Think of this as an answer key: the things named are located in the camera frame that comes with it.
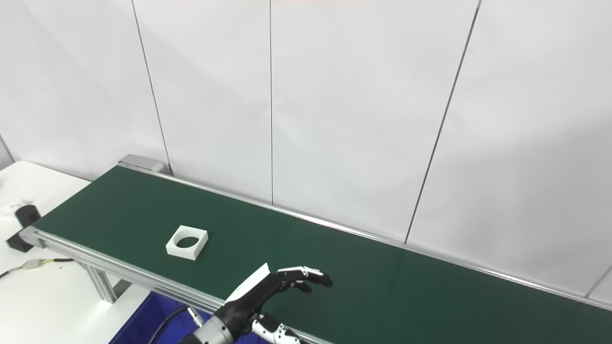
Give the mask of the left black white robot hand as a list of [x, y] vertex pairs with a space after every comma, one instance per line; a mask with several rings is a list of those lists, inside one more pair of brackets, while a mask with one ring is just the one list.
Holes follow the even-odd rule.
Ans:
[[255, 332], [272, 344], [300, 344], [302, 341], [293, 330], [262, 313], [262, 308], [273, 296], [290, 288], [312, 292], [308, 282], [328, 288], [334, 285], [331, 277], [318, 269], [297, 266], [271, 272], [264, 263], [230, 294], [214, 316], [234, 341]]

